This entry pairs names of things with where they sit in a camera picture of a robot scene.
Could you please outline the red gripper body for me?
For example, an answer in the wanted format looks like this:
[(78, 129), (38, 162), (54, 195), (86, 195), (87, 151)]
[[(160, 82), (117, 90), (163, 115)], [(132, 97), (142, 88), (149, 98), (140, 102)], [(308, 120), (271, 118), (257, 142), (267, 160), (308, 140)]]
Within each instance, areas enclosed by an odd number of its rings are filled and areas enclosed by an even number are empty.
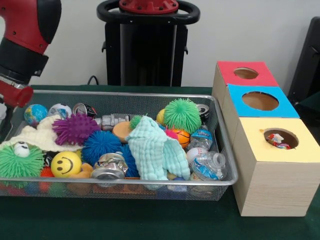
[(23, 108), (31, 100), (33, 93), (29, 85), (0, 80), (0, 97), (9, 106)]

